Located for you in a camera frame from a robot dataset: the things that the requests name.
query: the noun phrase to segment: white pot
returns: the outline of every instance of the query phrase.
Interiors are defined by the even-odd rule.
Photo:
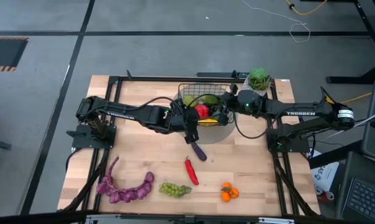
[[[260,95],[260,96],[264,96],[267,92],[268,92],[268,89],[270,87],[270,83],[269,83],[269,86],[266,90],[254,90],[253,88],[250,87],[249,85],[249,78],[245,78],[244,80],[244,83],[243,83],[243,90],[251,90],[251,91],[254,91],[256,92],[256,94]]]

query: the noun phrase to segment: green grapes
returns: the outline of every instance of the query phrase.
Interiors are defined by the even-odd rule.
[[[167,194],[170,197],[180,198],[185,194],[192,191],[192,188],[186,187],[185,185],[177,186],[176,184],[164,182],[159,185],[158,192]]]

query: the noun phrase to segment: green potted plant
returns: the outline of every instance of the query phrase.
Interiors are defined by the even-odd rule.
[[[243,83],[243,90],[252,90],[264,96],[270,87],[272,78],[264,68],[253,68]]]

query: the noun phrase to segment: red chili pepper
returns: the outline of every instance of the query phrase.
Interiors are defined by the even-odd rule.
[[[190,179],[192,180],[192,183],[194,183],[194,185],[199,185],[199,181],[196,177],[196,173],[194,173],[192,163],[190,162],[188,157],[186,157],[185,166],[186,166],[186,171],[189,174]]]
[[[199,113],[200,118],[206,118],[209,116],[209,109],[204,105],[197,105],[194,107]]]

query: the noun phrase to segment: wooden table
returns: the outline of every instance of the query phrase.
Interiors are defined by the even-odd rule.
[[[109,76],[94,75],[87,96],[104,98],[108,78]],[[275,80],[275,84],[280,101],[294,102],[289,80]],[[123,81],[119,102],[141,105],[157,96],[173,98],[178,85],[178,82]],[[114,99],[114,89],[115,87],[110,99]],[[155,103],[169,106],[166,100]],[[283,117],[282,121],[294,124],[298,122],[298,118]],[[113,169],[116,184],[119,188],[136,187],[141,184],[148,171],[154,173],[155,181],[151,193],[144,200],[110,204],[108,197],[102,196],[100,212],[280,216],[275,171],[265,136],[246,139],[234,129],[232,134],[220,142],[201,145],[208,157],[206,162],[202,162],[179,133],[157,134],[137,122],[121,118],[115,120],[115,125],[116,141],[109,154],[108,166],[116,156],[120,157]],[[267,127],[264,119],[245,115],[239,115],[238,125],[249,136],[256,136]],[[58,208],[67,206],[86,183],[92,151],[82,149],[71,158]],[[189,156],[196,170],[200,182],[198,186],[191,183],[186,173],[186,156]],[[289,156],[295,187],[310,207],[320,213],[308,162],[299,153],[289,153]],[[158,192],[159,184],[163,182],[191,186],[192,192],[183,198],[168,197]],[[223,182],[230,182],[238,188],[240,197],[229,203],[223,202],[220,193]],[[96,184],[92,189],[88,208],[93,208]],[[288,190],[286,186],[283,189],[287,209],[292,213]]]

